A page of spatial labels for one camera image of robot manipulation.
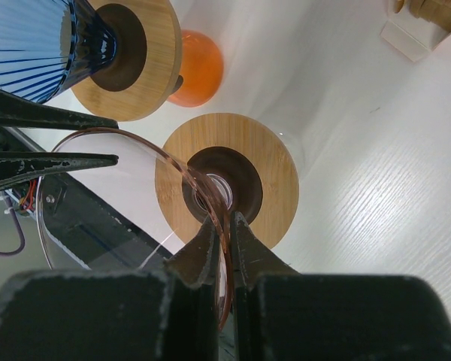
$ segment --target circular opening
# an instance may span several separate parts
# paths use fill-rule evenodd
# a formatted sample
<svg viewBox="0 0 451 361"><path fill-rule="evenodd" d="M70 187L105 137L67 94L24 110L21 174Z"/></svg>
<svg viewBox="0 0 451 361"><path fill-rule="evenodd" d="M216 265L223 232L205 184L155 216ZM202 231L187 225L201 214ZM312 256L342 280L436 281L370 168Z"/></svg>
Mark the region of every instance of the circular opening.
<svg viewBox="0 0 451 361"><path fill-rule="evenodd" d="M117 48L112 63L91 78L102 89L120 92L131 87L144 70L147 58L144 27L134 12L123 5L105 5L97 13L114 32Z"/></svg>
<svg viewBox="0 0 451 361"><path fill-rule="evenodd" d="M232 207L232 201L233 201L233 195L232 195L232 189L229 186L229 184L226 182L226 180L222 177L220 177L217 174L206 174L212 182L215 184L217 189L220 192L220 195L225 201L225 204L227 205L227 209L231 209ZM197 202L197 205L202 209L204 212L207 212L207 206L205 202L202 200L202 197L197 194L196 191L193 191L194 195L194 201Z"/></svg>
<svg viewBox="0 0 451 361"><path fill-rule="evenodd" d="M214 182L230 211L240 211L249 224L255 220L262 205L262 183L245 156L227 147L209 147L195 154L187 165ZM194 218L204 222L207 208L200 196L184 181L182 192Z"/></svg>

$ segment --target blue ribbed glass vase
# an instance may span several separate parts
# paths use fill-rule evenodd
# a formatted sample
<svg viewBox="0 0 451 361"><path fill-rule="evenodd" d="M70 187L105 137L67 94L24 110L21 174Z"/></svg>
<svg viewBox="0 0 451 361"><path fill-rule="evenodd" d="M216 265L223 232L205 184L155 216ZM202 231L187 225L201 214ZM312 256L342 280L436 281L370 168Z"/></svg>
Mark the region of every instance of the blue ribbed glass vase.
<svg viewBox="0 0 451 361"><path fill-rule="evenodd" d="M113 31L87 0L0 0L0 89L44 103L109 65Z"/></svg>

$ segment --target black clamp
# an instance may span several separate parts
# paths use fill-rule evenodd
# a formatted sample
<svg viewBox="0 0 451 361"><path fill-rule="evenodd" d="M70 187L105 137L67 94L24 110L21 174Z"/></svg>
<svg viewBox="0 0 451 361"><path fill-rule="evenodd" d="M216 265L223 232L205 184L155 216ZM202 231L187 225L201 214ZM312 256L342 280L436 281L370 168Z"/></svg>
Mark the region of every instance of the black clamp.
<svg viewBox="0 0 451 361"><path fill-rule="evenodd" d="M225 359L451 361L451 323L424 281L300 275L239 213L231 251L235 346ZM218 359L221 252L206 220L160 270L18 275L0 292L0 359Z"/></svg>
<svg viewBox="0 0 451 361"><path fill-rule="evenodd" d="M35 104L0 90L0 127L118 128L115 120ZM82 153L0 152L0 190L39 176L116 165L118 157Z"/></svg>

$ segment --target white table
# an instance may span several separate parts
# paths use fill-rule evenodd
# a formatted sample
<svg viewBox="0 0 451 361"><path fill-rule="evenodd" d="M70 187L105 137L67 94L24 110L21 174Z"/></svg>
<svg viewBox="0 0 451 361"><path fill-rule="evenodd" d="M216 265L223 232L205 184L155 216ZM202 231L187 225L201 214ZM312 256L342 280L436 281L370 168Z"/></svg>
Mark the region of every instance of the white table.
<svg viewBox="0 0 451 361"><path fill-rule="evenodd" d="M419 275L451 317L451 36L413 64L380 39L382 1L172 3L222 49L222 86L203 107L166 103L121 128L162 145L201 114L259 120L301 179L274 251L301 272ZM70 91L50 104L85 111ZM64 135L27 133L48 150Z"/></svg>

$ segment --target wooden object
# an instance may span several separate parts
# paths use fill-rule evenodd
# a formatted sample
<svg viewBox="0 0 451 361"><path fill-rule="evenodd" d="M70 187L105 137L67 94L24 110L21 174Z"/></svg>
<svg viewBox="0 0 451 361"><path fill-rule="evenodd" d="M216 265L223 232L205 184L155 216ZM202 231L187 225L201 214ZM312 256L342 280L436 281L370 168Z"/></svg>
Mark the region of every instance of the wooden object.
<svg viewBox="0 0 451 361"><path fill-rule="evenodd" d="M280 139L261 123L237 114L207 114L179 127L163 149L183 161L208 147L228 147L244 155L256 168L262 182L260 211L250 227L267 247L280 242L298 207L299 182L292 157ZM201 224L183 200L178 172L157 162L156 192L169 226L184 242L190 241Z"/></svg>
<svg viewBox="0 0 451 361"><path fill-rule="evenodd" d="M182 59L177 16L168 0L89 0L99 9L117 3L133 11L144 27L147 58L139 78L128 89L110 92L90 77L73 87L82 105L95 115L117 121L138 120L153 113L172 93Z"/></svg>
<svg viewBox="0 0 451 361"><path fill-rule="evenodd" d="M394 12L397 14L404 7L404 0L396 0L394 4Z"/></svg>
<svg viewBox="0 0 451 361"><path fill-rule="evenodd" d="M415 17L451 32L451 0L410 0L409 9Z"/></svg>

